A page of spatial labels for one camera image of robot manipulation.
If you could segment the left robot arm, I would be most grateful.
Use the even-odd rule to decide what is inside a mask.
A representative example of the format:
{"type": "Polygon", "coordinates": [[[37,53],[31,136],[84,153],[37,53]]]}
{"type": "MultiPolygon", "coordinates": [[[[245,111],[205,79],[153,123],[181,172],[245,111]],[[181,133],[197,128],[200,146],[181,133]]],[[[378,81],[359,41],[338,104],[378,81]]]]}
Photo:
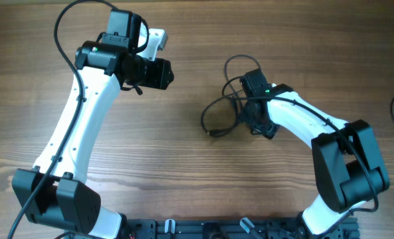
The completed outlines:
{"type": "Polygon", "coordinates": [[[12,187],[20,217],[89,238],[134,238],[124,214],[102,206],[86,185],[98,132],[121,91],[166,89],[174,79],[168,60],[157,57],[167,33],[137,14],[112,10],[108,28],[86,41],[72,63],[74,80],[55,131],[29,170],[15,172],[12,187]]]}

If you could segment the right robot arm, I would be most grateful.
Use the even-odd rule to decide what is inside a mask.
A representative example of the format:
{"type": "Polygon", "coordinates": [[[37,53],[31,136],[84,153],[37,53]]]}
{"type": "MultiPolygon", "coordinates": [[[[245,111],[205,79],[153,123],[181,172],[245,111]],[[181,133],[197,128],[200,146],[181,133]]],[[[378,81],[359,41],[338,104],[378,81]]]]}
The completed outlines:
{"type": "Polygon", "coordinates": [[[283,233],[322,238],[337,232],[348,238],[344,221],[390,187],[372,127],[361,119],[348,122],[324,113],[291,87],[268,83],[259,69],[239,81],[248,100],[243,121],[253,135],[272,139],[284,127],[312,150],[318,196],[283,233]]]}

